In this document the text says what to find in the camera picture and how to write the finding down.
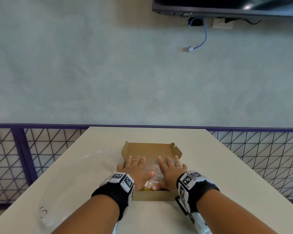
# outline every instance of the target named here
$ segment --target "wrist strap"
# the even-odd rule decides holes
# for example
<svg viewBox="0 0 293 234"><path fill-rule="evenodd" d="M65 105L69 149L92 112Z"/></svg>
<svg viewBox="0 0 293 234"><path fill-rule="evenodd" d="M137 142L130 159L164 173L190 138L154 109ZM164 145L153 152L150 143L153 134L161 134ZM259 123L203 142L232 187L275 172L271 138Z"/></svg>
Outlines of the wrist strap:
<svg viewBox="0 0 293 234"><path fill-rule="evenodd" d="M131 204L134 195L135 185L133 179L125 173L115 173L106 180L104 180L98 189L96 189L91 197L95 195L107 195L111 197L119 206L120 221L123 217L124 211L128 205Z"/></svg>
<svg viewBox="0 0 293 234"><path fill-rule="evenodd" d="M185 208L185 214L198 212L196 202L201 199L207 191L211 189L219 191L219 188L212 181L196 171L183 173L178 178L176 186L180 200Z"/></svg>

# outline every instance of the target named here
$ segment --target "television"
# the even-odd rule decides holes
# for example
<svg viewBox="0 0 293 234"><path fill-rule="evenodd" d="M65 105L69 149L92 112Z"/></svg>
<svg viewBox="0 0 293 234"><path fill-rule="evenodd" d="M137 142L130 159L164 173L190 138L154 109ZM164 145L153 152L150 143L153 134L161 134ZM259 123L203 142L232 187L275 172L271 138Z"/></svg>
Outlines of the television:
<svg viewBox="0 0 293 234"><path fill-rule="evenodd" d="M153 0L153 11L192 17L293 17L293 0Z"/></svg>

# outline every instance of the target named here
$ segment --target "cardboard box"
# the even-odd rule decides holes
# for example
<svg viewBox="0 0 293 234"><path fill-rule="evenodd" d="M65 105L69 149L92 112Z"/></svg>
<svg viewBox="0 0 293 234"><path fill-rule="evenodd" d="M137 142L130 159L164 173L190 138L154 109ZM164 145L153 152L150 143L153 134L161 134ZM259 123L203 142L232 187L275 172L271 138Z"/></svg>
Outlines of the cardboard box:
<svg viewBox="0 0 293 234"><path fill-rule="evenodd" d="M161 144L161 143L129 143L125 142L121 154L125 160L129 156L133 159L137 156L145 157L146 160L157 160L158 156L165 159L165 156L169 156L174 159L175 155L181 158L182 152L175 146L174 143L171 144ZM136 201L174 201L175 197L178 196L178 192L171 191L136 191L133 200Z"/></svg>

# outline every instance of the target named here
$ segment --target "power outlet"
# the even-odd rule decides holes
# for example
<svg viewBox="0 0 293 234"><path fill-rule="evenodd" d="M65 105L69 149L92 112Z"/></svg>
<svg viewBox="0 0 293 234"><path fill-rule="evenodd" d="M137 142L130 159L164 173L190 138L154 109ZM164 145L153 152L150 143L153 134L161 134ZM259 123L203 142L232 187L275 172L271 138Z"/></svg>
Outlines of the power outlet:
<svg viewBox="0 0 293 234"><path fill-rule="evenodd" d="M214 18L213 28L232 29L234 21L226 23L225 20L226 18Z"/></svg>

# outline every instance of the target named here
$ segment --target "wall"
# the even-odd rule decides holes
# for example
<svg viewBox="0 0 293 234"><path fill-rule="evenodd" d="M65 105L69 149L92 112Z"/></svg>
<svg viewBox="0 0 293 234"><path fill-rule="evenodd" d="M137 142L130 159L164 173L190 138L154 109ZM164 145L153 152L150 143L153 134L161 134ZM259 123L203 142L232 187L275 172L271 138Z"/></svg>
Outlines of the wall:
<svg viewBox="0 0 293 234"><path fill-rule="evenodd" d="M0 123L293 127L293 20L203 39L152 0L0 0Z"/></svg>

